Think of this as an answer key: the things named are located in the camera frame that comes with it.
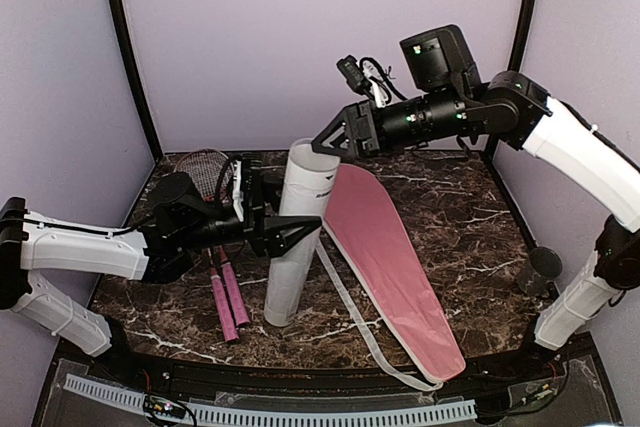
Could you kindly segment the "white shuttlecock tube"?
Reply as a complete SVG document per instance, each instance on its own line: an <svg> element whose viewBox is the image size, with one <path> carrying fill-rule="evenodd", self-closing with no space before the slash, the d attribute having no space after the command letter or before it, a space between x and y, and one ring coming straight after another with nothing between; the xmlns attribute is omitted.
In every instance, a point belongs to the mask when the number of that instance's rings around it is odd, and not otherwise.
<svg viewBox="0 0 640 427"><path fill-rule="evenodd" d="M288 158L279 216L323 218L337 169L332 172L307 171ZM294 320L319 235L317 229L284 256L271 260L264 305L264 318L269 324L285 327Z"/></svg>

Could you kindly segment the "white pink badminton racket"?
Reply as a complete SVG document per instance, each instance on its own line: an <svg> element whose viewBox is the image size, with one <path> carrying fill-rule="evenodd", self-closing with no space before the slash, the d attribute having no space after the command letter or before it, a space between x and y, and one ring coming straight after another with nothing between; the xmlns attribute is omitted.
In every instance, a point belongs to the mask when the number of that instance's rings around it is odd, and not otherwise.
<svg viewBox="0 0 640 427"><path fill-rule="evenodd" d="M215 194L210 200L207 201L216 201ZM245 308L244 301L242 299L239 284L237 282L232 263L227 257L226 252L224 251L222 246L218 248L218 255L220 263L219 268L216 267L216 270L223 281L227 299L229 301L229 305L231 307L231 312L237 329L241 326L249 324L250 320Z"/></svg>

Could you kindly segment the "pink racket bag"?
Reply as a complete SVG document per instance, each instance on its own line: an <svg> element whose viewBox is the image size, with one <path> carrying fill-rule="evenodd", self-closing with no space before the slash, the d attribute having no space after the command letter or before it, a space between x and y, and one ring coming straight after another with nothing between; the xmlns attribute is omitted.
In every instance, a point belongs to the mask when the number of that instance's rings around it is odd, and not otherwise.
<svg viewBox="0 0 640 427"><path fill-rule="evenodd" d="M361 167L340 165L323 227L419 372L433 384L461 374L465 359L378 179Z"/></svg>

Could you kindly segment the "clear plastic tube lid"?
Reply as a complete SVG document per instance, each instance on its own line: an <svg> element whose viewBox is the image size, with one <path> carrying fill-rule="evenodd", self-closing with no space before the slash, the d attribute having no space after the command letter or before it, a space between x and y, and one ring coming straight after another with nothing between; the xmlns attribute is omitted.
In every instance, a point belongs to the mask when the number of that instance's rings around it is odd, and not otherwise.
<svg viewBox="0 0 640 427"><path fill-rule="evenodd" d="M332 172L340 165L339 157L315 153L309 138L295 141L289 149L288 158L297 167L313 172Z"/></svg>

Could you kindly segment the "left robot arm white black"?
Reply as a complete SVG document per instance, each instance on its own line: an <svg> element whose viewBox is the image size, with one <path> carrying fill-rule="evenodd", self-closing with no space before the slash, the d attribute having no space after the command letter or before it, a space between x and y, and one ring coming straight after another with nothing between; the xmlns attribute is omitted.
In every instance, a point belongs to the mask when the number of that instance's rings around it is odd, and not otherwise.
<svg viewBox="0 0 640 427"><path fill-rule="evenodd" d="M205 248L247 241L259 256L284 256L321 225L319 216L270 216L257 162L242 160L231 202L207 201L186 172L163 177L149 193L151 214L122 229L66 223L9 198L1 209L1 307L30 318L54 336L100 358L120 383L141 374L115 320L80 306L43 271L106 274L147 284L169 284L194 266Z"/></svg>

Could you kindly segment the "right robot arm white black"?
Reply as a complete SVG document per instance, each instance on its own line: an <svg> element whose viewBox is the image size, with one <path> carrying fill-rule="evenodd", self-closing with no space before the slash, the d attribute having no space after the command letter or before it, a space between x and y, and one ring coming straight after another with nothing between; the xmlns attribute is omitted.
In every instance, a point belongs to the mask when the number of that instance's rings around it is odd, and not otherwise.
<svg viewBox="0 0 640 427"><path fill-rule="evenodd" d="M340 158L382 153L443 138L494 135L562 172L610 213L585 266L537 318L527 345L510 360L521 381L534 379L549 352L617 294L639 286L639 168L572 107L516 71L487 83L461 29L453 24L401 41L421 95L386 107L372 100L344 107L311 142Z"/></svg>

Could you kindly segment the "black front rail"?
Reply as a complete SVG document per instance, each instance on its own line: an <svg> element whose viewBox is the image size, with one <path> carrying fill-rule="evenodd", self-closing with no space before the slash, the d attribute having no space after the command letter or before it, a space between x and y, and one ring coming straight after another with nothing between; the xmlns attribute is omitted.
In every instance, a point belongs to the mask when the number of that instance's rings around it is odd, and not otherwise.
<svg viewBox="0 0 640 427"><path fill-rule="evenodd" d="M433 393L438 397L467 394L500 395L518 383L546 377L560 381L567 373L566 356L544 364L540 359L522 361L516 352L472 360L467 369ZM131 352L119 367L113 361L83 356L91 372L128 387L145 388L178 397L212 398L222 392L301 397L347 397L412 392L414 389L379 368L277 369L216 365Z"/></svg>

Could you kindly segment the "black right corner post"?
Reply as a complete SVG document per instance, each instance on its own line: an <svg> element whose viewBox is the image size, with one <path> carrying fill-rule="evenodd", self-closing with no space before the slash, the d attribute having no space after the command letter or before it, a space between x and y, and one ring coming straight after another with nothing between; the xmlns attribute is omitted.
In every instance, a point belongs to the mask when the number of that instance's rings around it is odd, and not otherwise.
<svg viewBox="0 0 640 427"><path fill-rule="evenodd" d="M536 0L521 0L516 30L508 61L508 69L510 71L520 71L522 67L535 4Z"/></svg>

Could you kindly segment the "black corner post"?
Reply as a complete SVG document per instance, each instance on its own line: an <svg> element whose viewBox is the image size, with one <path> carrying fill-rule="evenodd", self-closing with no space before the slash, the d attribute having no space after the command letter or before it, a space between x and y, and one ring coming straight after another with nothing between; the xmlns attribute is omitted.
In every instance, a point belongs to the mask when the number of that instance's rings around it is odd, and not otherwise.
<svg viewBox="0 0 640 427"><path fill-rule="evenodd" d="M159 162L164 156L157 130L152 119L146 94L138 69L136 55L127 23L124 0L108 0L112 24L120 51L122 64L137 117L152 158Z"/></svg>
<svg viewBox="0 0 640 427"><path fill-rule="evenodd" d="M522 67L535 4L536 0L521 0L516 30L508 61L508 69L510 71L520 71Z"/></svg>

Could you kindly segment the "black left corner post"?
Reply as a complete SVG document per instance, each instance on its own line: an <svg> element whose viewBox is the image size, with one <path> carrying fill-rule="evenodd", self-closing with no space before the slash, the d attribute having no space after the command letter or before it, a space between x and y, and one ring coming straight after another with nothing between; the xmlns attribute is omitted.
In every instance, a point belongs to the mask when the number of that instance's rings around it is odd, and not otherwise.
<svg viewBox="0 0 640 427"><path fill-rule="evenodd" d="M136 55L127 23L124 0L108 0L112 24L120 51L122 64L137 117L152 158L159 162L164 156L157 130L152 119L146 94L138 69Z"/></svg>

